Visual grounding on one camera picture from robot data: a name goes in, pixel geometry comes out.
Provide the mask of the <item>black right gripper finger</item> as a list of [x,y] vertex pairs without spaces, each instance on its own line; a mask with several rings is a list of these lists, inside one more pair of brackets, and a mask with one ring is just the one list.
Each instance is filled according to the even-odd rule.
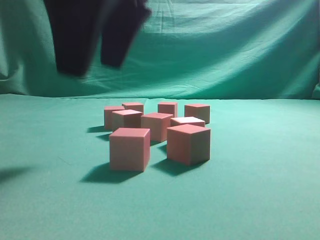
[[97,45],[104,0],[45,0],[58,72],[83,76]]
[[115,5],[102,30],[102,64],[113,68],[123,65],[137,32],[151,13],[146,0],[120,0]]

